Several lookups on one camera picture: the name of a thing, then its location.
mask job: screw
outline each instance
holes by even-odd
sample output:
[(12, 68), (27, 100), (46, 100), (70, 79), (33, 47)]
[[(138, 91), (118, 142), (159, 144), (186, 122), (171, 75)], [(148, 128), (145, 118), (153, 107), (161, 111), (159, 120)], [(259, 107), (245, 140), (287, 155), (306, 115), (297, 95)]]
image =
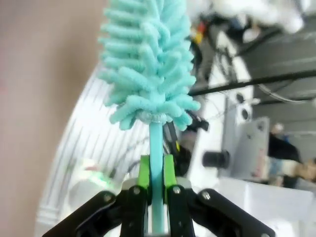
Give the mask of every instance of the screw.
[(174, 191), (175, 194), (179, 194), (181, 192), (179, 187), (174, 187), (173, 191)]
[(104, 201), (105, 202), (109, 202), (111, 199), (112, 199), (112, 197), (110, 195), (108, 195), (108, 194), (104, 195)]
[(134, 188), (134, 194), (138, 195), (140, 193), (140, 190), (138, 187), (135, 187)]
[(202, 196), (203, 196), (203, 198), (205, 198), (206, 200), (210, 200), (210, 199), (211, 199), (211, 196), (209, 195), (209, 193), (208, 193), (207, 191), (204, 191), (204, 192), (202, 193)]

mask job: brush handle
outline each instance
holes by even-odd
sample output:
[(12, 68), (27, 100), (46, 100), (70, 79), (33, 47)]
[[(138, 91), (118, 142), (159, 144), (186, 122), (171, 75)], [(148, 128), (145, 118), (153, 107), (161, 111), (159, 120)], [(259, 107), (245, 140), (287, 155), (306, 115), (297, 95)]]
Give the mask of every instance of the brush handle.
[(152, 227), (154, 234), (164, 233), (163, 208), (163, 136), (162, 123), (152, 122), (149, 125), (150, 169), (153, 188)]

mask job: black knob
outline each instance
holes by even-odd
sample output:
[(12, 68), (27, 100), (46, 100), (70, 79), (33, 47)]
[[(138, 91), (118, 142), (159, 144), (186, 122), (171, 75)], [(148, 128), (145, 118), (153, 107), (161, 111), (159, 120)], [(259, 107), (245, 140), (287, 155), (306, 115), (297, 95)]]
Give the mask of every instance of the black knob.
[(242, 109), (241, 111), (241, 116), (244, 120), (248, 120), (249, 119), (249, 113), (246, 109)]
[(227, 169), (229, 167), (230, 154), (223, 152), (205, 152), (202, 158), (204, 167), (215, 167)]

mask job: yellow object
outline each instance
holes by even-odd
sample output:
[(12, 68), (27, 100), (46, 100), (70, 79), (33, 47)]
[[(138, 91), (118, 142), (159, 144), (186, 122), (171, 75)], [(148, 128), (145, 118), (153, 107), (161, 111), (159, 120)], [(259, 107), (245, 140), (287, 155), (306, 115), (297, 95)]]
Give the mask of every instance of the yellow object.
[(179, 145), (178, 141), (176, 141), (176, 146), (177, 146), (177, 150), (180, 151), (180, 145)]
[(200, 44), (202, 42), (202, 39), (203, 39), (203, 34), (201, 32), (197, 32), (194, 37), (194, 42), (196, 44)]

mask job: teal bottle brush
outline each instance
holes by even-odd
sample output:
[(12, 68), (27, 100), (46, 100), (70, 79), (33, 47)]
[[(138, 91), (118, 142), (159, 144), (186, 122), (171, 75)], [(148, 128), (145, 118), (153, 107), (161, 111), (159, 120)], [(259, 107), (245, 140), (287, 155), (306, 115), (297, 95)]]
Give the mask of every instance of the teal bottle brush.
[(190, 75), (193, 55), (190, 21), (184, 0), (112, 0), (105, 10), (108, 37), (100, 78), (113, 84), (106, 106), (117, 105), (110, 122), (130, 129), (136, 119), (149, 124), (150, 166), (153, 187), (153, 232), (163, 233), (162, 126), (173, 121), (180, 130), (192, 123), (185, 110), (200, 104), (187, 95), (196, 79)]

